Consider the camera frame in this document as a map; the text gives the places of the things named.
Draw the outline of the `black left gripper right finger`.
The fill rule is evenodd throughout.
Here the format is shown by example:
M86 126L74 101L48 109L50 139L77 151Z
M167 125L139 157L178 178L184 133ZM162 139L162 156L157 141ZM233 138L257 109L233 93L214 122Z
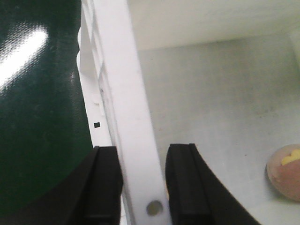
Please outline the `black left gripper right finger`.
M257 225L207 166L195 144L171 144L165 178L174 225Z

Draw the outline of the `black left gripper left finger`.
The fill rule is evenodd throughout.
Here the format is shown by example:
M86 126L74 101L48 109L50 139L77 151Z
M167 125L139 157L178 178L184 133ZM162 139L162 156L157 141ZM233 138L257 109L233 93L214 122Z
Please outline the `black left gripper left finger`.
M123 178L115 146L94 147L56 187L2 225L118 225Z

